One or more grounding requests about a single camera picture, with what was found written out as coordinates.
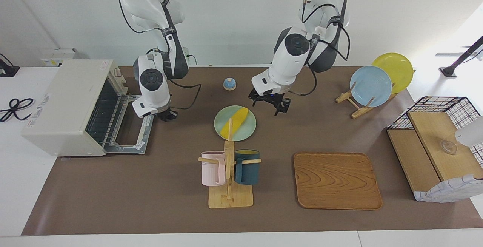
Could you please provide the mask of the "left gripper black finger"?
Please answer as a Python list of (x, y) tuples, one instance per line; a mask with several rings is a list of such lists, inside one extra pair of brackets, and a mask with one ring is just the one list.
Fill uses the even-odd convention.
[(255, 106), (259, 101), (265, 100), (264, 96), (259, 95), (256, 90), (251, 90), (248, 97), (252, 100), (252, 106)]
[(276, 111), (274, 116), (277, 116), (278, 113), (287, 113), (291, 104), (290, 98), (276, 98), (273, 99), (273, 106), (275, 107)]

